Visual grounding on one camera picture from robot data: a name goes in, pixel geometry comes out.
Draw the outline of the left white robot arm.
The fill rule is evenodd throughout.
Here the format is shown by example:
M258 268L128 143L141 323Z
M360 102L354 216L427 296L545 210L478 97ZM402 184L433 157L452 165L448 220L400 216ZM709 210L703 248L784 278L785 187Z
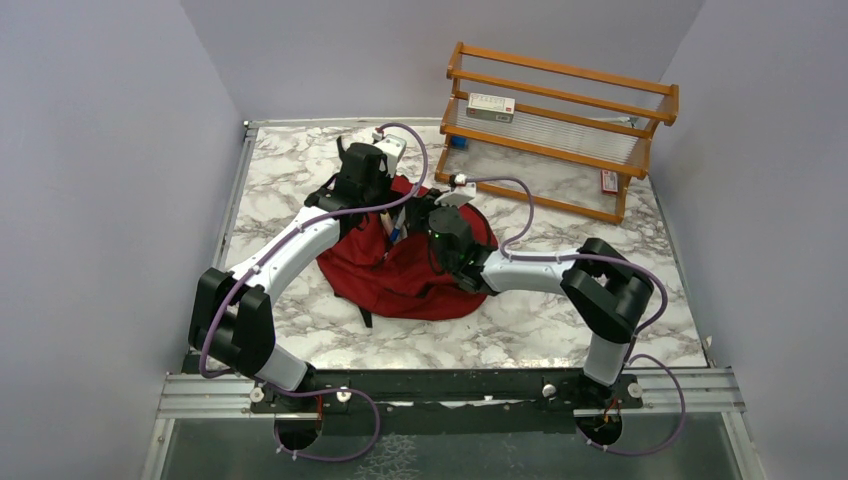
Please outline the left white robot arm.
M211 267L200 276L188 342L201 354L203 377L217 377L207 365L214 359L224 364L223 374L237 372L276 385L277 398L290 410L310 405L315 387L310 366L278 345L273 306L306 266L368 213L389 205L405 150L405 141L394 135L339 146L340 171L307 197L280 234L231 270Z

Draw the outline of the red student backpack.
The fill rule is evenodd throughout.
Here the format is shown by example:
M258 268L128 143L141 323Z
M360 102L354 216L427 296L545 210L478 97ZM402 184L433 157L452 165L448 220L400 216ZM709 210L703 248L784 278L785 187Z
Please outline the red student backpack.
M395 176L392 190L401 198L385 209L394 220L414 197L439 192L422 187L414 197L403 197L413 184L405 176ZM361 219L340 218L339 242L322 253L317 263L335 296L355 304L365 324L372 316L428 321L452 320L475 312L484 302L484 294L460 290L447 275L437 276L428 264L427 236L411 233L397 244L389 241L389 232L379 213Z

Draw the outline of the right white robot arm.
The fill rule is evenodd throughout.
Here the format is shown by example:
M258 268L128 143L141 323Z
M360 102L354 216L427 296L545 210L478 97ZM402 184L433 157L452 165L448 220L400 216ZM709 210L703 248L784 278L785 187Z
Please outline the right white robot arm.
M616 395L638 323L655 291L645 270L599 238L564 253L504 253L491 240L477 240L459 207L443 204L434 194L409 201L405 224L414 233L426 234L427 259L434 272L449 276L462 291L567 297L592 332L576 383L578 396L600 407Z

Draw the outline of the white blue marker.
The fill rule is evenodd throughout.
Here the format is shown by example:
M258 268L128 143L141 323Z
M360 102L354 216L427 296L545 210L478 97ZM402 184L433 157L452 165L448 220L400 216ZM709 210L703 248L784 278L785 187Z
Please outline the white blue marker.
M399 241L403 240L406 236L406 209L401 209L397 215L397 217L393 220L393 226L391 231L389 232L389 241L392 244L397 244Z

